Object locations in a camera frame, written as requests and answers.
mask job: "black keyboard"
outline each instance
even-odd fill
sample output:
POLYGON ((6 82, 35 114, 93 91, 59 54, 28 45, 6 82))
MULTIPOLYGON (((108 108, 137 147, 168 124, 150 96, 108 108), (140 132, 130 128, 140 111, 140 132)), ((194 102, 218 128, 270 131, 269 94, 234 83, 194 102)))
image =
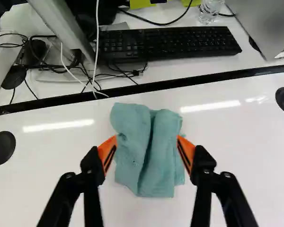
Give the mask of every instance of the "black keyboard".
POLYGON ((99 59, 112 62, 236 55, 240 46, 225 26, 101 31, 99 59))

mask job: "white desk surface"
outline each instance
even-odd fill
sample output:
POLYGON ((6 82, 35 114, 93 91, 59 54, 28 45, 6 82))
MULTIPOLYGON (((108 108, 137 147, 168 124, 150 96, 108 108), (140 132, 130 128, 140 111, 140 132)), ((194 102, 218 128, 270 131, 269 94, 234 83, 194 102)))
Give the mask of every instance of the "white desk surface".
MULTIPOLYGON (((11 23, 16 16, 19 14, 26 13, 28 17, 32 17, 33 13, 28 13, 30 10, 26 4, 15 7, 18 10, 17 13, 11 13, 10 18, 6 17, 4 22, 1 24, 1 28, 15 29, 25 33, 25 28, 28 27, 29 31, 26 31, 28 35, 31 35, 33 25, 28 25, 26 17, 15 19, 16 24, 11 23)), ((156 7, 149 7, 139 10, 131 10, 132 13, 139 16, 145 17, 149 20, 156 22, 169 22, 184 12, 185 8, 182 6, 180 1, 174 0, 168 4, 157 4, 156 7)), ((229 13, 226 7, 221 10, 222 13, 229 13)), ((198 8, 192 7, 189 12, 178 22, 170 26, 200 26, 197 21, 198 8)), ((39 18, 32 18, 33 23, 40 21, 39 18)), ((137 28, 153 28, 154 25, 145 23, 143 21, 132 18, 128 15, 119 13, 116 16, 114 23, 120 23, 126 21, 131 29, 137 28)), ((241 49, 242 53, 235 56, 226 57, 210 57, 210 58, 189 58, 180 60, 168 60, 168 61, 152 61, 149 62, 149 68, 145 71, 144 75, 140 78, 135 78, 139 84, 150 83, 155 81, 163 81, 177 78, 193 77, 199 75, 206 75, 218 72, 226 72, 233 70, 252 69, 260 68, 265 66, 283 65, 284 59, 267 62, 263 59, 260 53, 254 50, 249 44, 249 38, 244 29, 241 27, 239 22, 234 17, 218 17, 216 21, 211 24, 213 26, 227 26, 231 33, 234 35, 241 49)), ((40 27, 35 32, 41 33, 40 27)), ((32 87, 32 90, 37 94, 39 98, 47 98, 54 96, 63 96, 69 94, 75 94, 82 90, 82 85, 79 83, 44 83, 37 82, 34 79, 40 72, 37 70, 28 73, 28 83, 32 87)), ((124 87, 132 85, 133 83, 129 79, 115 78, 100 81, 103 89, 113 87, 124 87)), ((1 89, 0 91, 0 105, 7 105, 12 96, 12 91, 6 91, 1 89)), ((22 84, 16 89, 14 103, 24 102, 33 100, 33 95, 29 92, 25 84, 22 84)))
MULTIPOLYGON (((2 115, 0 131, 12 132, 17 146, 0 166, 0 227, 37 224, 59 177, 79 173, 89 149, 115 133, 109 122, 115 102, 178 112, 182 133, 211 153, 216 172, 237 176, 259 226, 284 227, 284 112, 275 101, 280 87, 284 73, 2 115), (52 129, 28 132, 36 125, 52 129)), ((172 199, 138 198, 114 182, 114 168, 99 189, 106 227, 190 226, 196 187, 188 175, 172 199)), ((215 196, 211 224, 225 226, 215 196)), ((84 226, 82 198, 70 226, 84 226)))

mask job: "water bottle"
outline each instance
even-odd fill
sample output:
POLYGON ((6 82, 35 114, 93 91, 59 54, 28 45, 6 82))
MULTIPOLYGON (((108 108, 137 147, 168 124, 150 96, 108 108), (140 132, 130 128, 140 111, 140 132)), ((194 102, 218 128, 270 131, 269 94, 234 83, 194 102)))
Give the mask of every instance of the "water bottle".
POLYGON ((218 16, 224 0, 202 0, 199 7, 199 21, 207 25, 212 23, 218 16))

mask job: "black desk edge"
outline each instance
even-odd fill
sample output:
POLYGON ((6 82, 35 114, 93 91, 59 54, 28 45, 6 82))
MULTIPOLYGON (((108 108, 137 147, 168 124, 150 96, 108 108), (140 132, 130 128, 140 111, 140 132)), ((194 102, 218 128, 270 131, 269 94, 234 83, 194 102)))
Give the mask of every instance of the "black desk edge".
MULTIPOLYGON (((165 90, 177 87, 186 87, 192 85, 213 83, 213 82, 225 81, 230 79, 247 78, 247 77, 254 77, 254 76, 267 75, 272 73, 281 73, 281 72, 284 72, 284 65, 221 72, 221 73, 208 74, 196 77, 153 82, 141 85, 111 88, 111 89, 102 90, 101 92, 107 94, 110 98, 112 98, 118 96, 127 96, 127 95, 139 94, 144 92, 165 90)), ((98 99, 107 98, 100 94, 97 94, 97 97, 98 99)), ((44 98, 39 100, 0 106, 0 115, 41 109, 51 106, 80 103, 92 100, 95 100, 92 92, 44 98)))

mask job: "teal towel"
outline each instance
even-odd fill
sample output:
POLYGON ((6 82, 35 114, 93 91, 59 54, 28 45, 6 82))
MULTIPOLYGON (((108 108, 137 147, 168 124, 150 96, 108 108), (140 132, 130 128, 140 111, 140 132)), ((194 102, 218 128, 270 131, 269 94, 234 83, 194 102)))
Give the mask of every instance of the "teal towel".
POLYGON ((142 197, 173 197, 184 184, 177 151, 182 118, 170 110, 115 103, 110 121, 117 131, 115 181, 142 197))

